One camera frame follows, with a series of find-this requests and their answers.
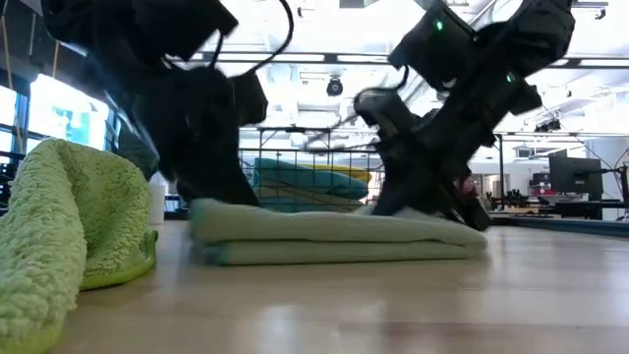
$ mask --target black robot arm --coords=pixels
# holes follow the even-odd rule
[[[110,97],[165,177],[190,198],[258,204],[238,160],[239,123],[252,119],[235,92],[254,87],[255,73],[233,80],[213,66],[169,61],[187,61],[214,33],[234,30],[238,21],[218,0],[42,0],[42,16],[53,38],[86,57],[80,80]]]
[[[443,106],[417,119],[395,91],[382,89],[355,102],[356,112],[378,128],[375,147],[386,174],[373,213],[413,207],[488,227],[479,202],[462,196],[453,181],[471,173],[468,161],[480,147],[493,146],[493,130],[507,113],[542,106],[525,78],[566,54],[575,26],[571,6],[525,0],[510,20],[475,31],[445,3],[432,2],[388,59],[447,92]]]

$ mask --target wire fence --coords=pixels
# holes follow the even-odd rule
[[[243,148],[243,171],[263,207],[283,211],[352,211],[375,204],[384,168],[375,151]]]

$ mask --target fabric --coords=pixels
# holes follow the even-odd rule
[[[285,265],[467,259],[485,253],[485,236],[462,224],[404,209],[396,217],[356,213],[280,213],[213,200],[192,205],[194,243],[205,261]]]
[[[148,185],[128,160],[61,140],[21,164],[0,218],[0,353],[44,353],[81,289],[155,263]]]
[[[254,192],[263,207],[282,212],[347,212],[363,205],[359,201],[314,193],[272,181],[259,181]]]
[[[365,183],[369,183],[372,180],[372,175],[368,172],[368,170],[364,168],[358,168],[354,166],[324,165],[324,164],[316,164],[316,165],[302,164],[302,166],[313,168],[316,170],[330,171],[330,172],[336,172],[336,173],[348,175],[352,178],[356,178],[357,180],[363,181]]]
[[[272,158],[254,161],[254,187],[259,180],[283,183],[299,189],[359,200],[369,193],[367,183],[348,175],[300,166]]]

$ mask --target green towel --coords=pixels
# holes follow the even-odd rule
[[[0,218],[0,353],[44,353],[80,290],[153,268],[148,185],[128,160],[61,140],[25,159]]]

